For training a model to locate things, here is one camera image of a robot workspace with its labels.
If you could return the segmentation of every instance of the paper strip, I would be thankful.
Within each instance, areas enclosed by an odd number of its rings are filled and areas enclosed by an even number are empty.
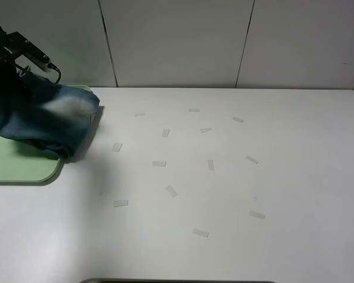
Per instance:
[[[204,128],[204,129],[201,129],[201,133],[206,133],[207,131],[211,131],[211,128]]]
[[[238,122],[240,122],[240,123],[244,122],[243,119],[240,119],[240,118],[237,118],[237,117],[233,117],[232,119],[234,119],[235,121],[238,121]]]
[[[165,167],[166,166],[166,161],[154,161],[153,165],[154,166]]]
[[[175,196],[178,195],[177,192],[174,190],[174,188],[171,185],[169,185],[165,189],[171,195],[172,198],[174,198]]]
[[[201,237],[208,237],[208,232],[206,231],[202,231],[202,230],[199,230],[199,229],[193,229],[193,234],[196,234],[198,236],[201,236]]]
[[[249,161],[252,161],[252,162],[254,162],[255,164],[258,163],[258,161],[257,161],[256,159],[253,159],[253,158],[250,157],[250,156],[247,156],[245,159],[248,159]]]
[[[168,137],[170,131],[171,131],[171,130],[169,130],[169,129],[164,129],[164,130],[163,130],[163,137]]]
[[[249,215],[252,217],[256,217],[256,218],[265,219],[265,215],[263,215],[260,212],[253,211],[253,210],[249,211]]]
[[[113,146],[113,148],[112,148],[112,151],[113,151],[113,152],[119,152],[120,149],[121,149],[121,147],[122,147],[122,144],[121,144],[121,143],[115,143],[114,146]]]
[[[214,171],[214,161],[213,160],[207,160],[208,162],[208,170]]]
[[[129,201],[128,200],[116,200],[114,202],[114,207],[115,208],[118,208],[119,206],[126,206],[129,204]]]

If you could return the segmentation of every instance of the white table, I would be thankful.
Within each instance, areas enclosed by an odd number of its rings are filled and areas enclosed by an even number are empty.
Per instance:
[[[354,282],[354,91],[93,91],[86,158],[46,186],[0,186],[0,283]]]

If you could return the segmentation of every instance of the green mat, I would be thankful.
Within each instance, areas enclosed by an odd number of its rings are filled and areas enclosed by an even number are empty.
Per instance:
[[[90,91],[85,85],[72,85]],[[51,178],[61,159],[0,137],[0,183],[38,183]]]

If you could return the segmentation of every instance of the robotic arm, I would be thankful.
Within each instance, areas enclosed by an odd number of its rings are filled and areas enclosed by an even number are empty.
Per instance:
[[[27,57],[45,72],[50,72],[51,70],[57,71],[58,80],[55,83],[60,81],[60,70],[51,62],[46,54],[19,32],[6,34],[0,27],[0,89],[15,87],[20,89],[25,97],[31,97],[31,94],[16,71],[16,67],[22,71],[26,71],[15,63],[15,60],[21,55]]]

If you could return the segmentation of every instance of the denim fabric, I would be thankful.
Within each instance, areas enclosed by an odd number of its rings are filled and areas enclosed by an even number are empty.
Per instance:
[[[17,91],[0,92],[0,136],[58,157],[72,157],[100,100],[89,91],[54,84],[31,72],[21,79],[33,97],[27,101]]]

